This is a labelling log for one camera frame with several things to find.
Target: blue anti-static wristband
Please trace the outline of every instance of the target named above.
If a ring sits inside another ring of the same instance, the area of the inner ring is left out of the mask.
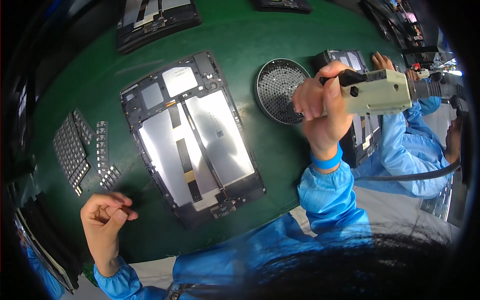
[[[337,150],[335,156],[332,157],[329,160],[319,160],[319,159],[315,158],[313,156],[313,153],[310,151],[310,157],[312,158],[313,165],[315,167],[317,167],[319,169],[323,169],[323,170],[331,169],[331,168],[335,167],[336,165],[338,165],[340,160],[342,160],[342,155],[343,155],[343,151],[342,151],[342,148],[340,147],[340,143],[338,143],[338,150]]]

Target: black mesh grille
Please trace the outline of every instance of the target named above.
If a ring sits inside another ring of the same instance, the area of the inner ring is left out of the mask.
[[[283,124],[298,124],[301,118],[294,118],[287,112],[297,86],[308,77],[296,62],[287,59],[273,60],[266,64],[258,76],[257,95],[262,111],[268,117]]]

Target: hand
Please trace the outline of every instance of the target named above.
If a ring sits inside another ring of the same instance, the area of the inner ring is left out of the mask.
[[[377,70],[388,69],[395,71],[392,61],[385,55],[381,55],[377,52],[372,56],[372,61]]]
[[[345,69],[351,68],[339,61],[333,61],[321,68],[315,78],[305,79],[292,96],[295,111],[303,112],[303,132],[310,143],[312,153],[320,160],[329,160],[336,155],[338,141],[352,124],[353,114],[347,113],[347,105],[336,77]],[[323,86],[319,81],[320,77],[331,79]],[[327,116],[320,117],[324,105]],[[321,173],[330,173],[337,168],[338,166],[329,170],[317,170]]]
[[[95,193],[80,211],[88,249],[104,277],[111,277],[119,270],[118,232],[127,220],[138,218],[129,208],[131,205],[132,200],[122,193]]]
[[[419,72],[415,72],[414,70],[418,70],[418,67],[415,66],[413,69],[408,69],[407,72],[405,73],[407,75],[407,78],[411,78],[414,81],[419,81],[421,80],[421,75]]]

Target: dark hair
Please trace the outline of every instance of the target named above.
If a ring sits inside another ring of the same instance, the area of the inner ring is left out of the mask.
[[[200,295],[197,290],[195,296],[209,300],[420,298],[442,267],[449,243],[429,235],[355,237],[343,243],[348,246],[269,261],[246,276],[241,287]]]
[[[436,72],[436,73],[432,73],[430,75],[430,79],[434,82],[438,82],[438,81],[441,81],[443,79],[443,75],[442,75],[442,72]]]

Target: green workbench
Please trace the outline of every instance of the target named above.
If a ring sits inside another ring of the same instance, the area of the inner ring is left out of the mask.
[[[76,195],[63,175],[53,149],[55,131],[68,112],[78,108],[95,128],[109,122],[109,159],[120,172],[131,163],[118,188],[133,199],[139,218],[120,231],[120,254],[129,263],[150,261],[205,248],[257,228],[299,205],[296,185],[309,164],[308,144],[301,126],[283,126],[267,119],[253,99],[253,81],[259,69],[275,58],[303,65],[311,76],[309,58],[326,49],[358,49],[368,67],[370,53],[379,51],[402,64],[400,51],[382,40],[364,17],[334,4],[309,0],[310,15],[257,12],[248,0],[197,0],[203,24],[129,54],[115,49],[111,28],[80,53],[57,77],[35,111],[31,155],[36,161],[34,190],[46,194],[46,207],[88,260],[80,209],[94,192],[103,192],[91,169]],[[162,199],[129,133],[119,92],[149,72],[190,54],[210,50],[228,82],[267,188],[266,196],[227,217],[199,229],[185,230]],[[95,160],[95,143],[85,150]]]

